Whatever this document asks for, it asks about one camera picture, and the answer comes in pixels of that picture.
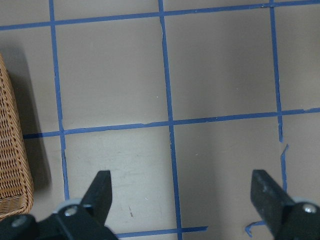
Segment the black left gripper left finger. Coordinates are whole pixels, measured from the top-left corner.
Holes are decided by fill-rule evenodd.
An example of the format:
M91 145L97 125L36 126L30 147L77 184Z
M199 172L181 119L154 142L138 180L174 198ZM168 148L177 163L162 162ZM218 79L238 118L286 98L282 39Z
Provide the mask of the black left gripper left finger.
M112 205L112 180L99 171L83 198L62 202L50 216L37 221L31 214L10 216L0 222L2 240L115 240L105 226Z

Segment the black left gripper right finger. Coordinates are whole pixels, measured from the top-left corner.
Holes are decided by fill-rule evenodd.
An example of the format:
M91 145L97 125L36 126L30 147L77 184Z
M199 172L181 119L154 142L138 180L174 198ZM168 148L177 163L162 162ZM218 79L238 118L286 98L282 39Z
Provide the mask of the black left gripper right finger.
M320 238L320 207L294 200L263 169L252 171L250 200L275 240Z

